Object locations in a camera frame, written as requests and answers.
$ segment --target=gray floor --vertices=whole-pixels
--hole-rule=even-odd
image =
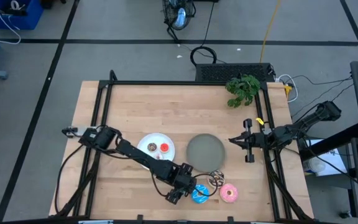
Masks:
[[[20,34],[26,39],[59,39],[72,2],[66,5],[56,2],[52,10],[44,12],[36,30],[23,30]],[[346,2],[358,25],[358,0]],[[211,3],[197,2],[196,7],[196,17],[186,29],[178,32],[180,39],[204,38]],[[262,40],[274,7],[274,0],[221,0],[215,5],[208,39]],[[161,8],[161,0],[81,0],[68,38],[170,39],[162,23]],[[14,36],[0,30],[0,38]],[[268,39],[357,41],[339,0],[282,0]],[[260,45],[208,47],[216,51],[219,59],[232,63],[258,62],[261,50]],[[0,80],[0,201],[56,49],[57,44],[1,45],[0,70],[8,71],[9,78]],[[47,216],[66,144],[60,130],[71,123],[83,80],[105,79],[110,69],[114,69],[120,80],[194,80],[195,68],[189,55],[188,49],[175,44],[66,44],[5,220]],[[200,63],[211,61],[200,55],[195,59]],[[358,60],[358,47],[268,45],[264,57],[264,62],[274,65],[277,74],[305,75],[314,82],[347,78],[349,63],[353,60]],[[333,86],[313,86],[303,78],[295,81],[299,97],[290,103],[291,113]],[[333,99],[349,84],[337,86],[316,102]],[[310,130],[311,136],[325,138],[358,122],[353,88],[335,102],[342,109],[342,118],[317,124]],[[358,223],[357,218],[337,217],[338,212],[349,209],[346,191],[310,181],[308,188],[316,218]]]

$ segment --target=gray plate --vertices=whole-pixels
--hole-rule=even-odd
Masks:
[[[190,140],[186,150],[187,162],[201,172],[218,170],[226,158],[223,143],[212,134],[199,134]]]

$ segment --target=yellow cable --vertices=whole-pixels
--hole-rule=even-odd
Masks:
[[[281,0],[277,0],[277,5],[276,5],[276,8],[274,9],[272,19],[270,20],[270,24],[269,24],[268,27],[267,27],[266,34],[265,34],[265,38],[264,38],[264,42],[263,42],[263,44],[262,44],[262,51],[261,51],[261,53],[260,53],[259,63],[262,63],[262,59],[263,59],[263,57],[264,57],[264,52],[265,52],[266,39],[267,39],[267,36],[269,35],[269,32],[270,32],[270,30],[271,30],[271,28],[272,28],[273,21],[274,21],[274,17],[276,16],[276,12],[277,12],[278,7],[280,7],[280,3],[281,3]]]

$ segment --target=white plate with red item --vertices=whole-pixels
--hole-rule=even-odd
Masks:
[[[153,152],[149,151],[147,146],[150,143],[154,143],[157,146],[157,149]],[[166,144],[168,145],[168,151],[162,152],[161,145]],[[175,146],[173,145],[173,141],[166,135],[161,133],[152,133],[144,136],[138,143],[137,148],[140,149],[142,152],[148,154],[149,156],[153,157],[154,159],[166,159],[169,161],[173,161],[175,157]]]

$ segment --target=sprinkled donut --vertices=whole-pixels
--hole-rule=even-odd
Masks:
[[[234,203],[239,196],[239,193],[235,186],[232,184],[225,184],[221,187],[221,198],[227,203]]]
[[[207,177],[210,186],[215,188],[216,182],[218,182],[218,188],[221,188],[224,185],[224,174],[220,170],[212,171],[209,174],[214,176],[213,178],[210,175]]]
[[[197,184],[196,189],[199,190],[200,192],[202,192],[205,195],[209,195],[208,188],[206,188],[202,184]],[[196,190],[194,190],[193,193],[191,193],[191,199],[193,199],[193,201],[196,202],[196,203],[204,203],[204,202],[206,202],[208,200],[208,196],[201,195]]]
[[[147,145],[147,149],[150,152],[154,152],[157,149],[157,145],[155,143],[150,143],[150,144]]]

